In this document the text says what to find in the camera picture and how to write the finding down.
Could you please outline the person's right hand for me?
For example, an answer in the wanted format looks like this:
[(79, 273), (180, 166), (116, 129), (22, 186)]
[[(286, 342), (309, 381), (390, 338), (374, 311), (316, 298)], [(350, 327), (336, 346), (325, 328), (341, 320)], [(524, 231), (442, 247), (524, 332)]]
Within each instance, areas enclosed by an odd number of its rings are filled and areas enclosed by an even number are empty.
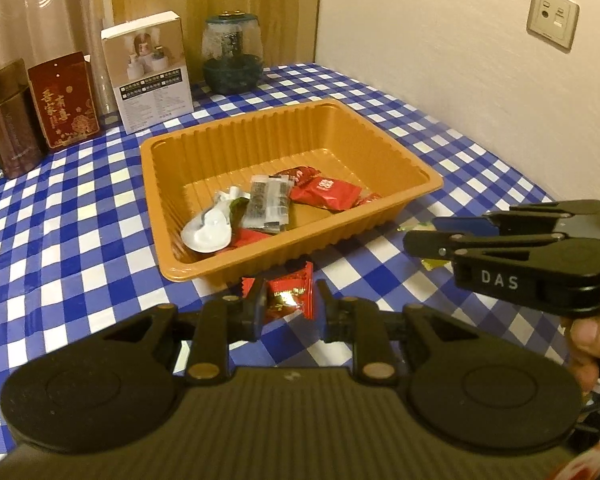
[(600, 377), (600, 315), (570, 320), (562, 318), (569, 359), (568, 368), (584, 393), (589, 393)]

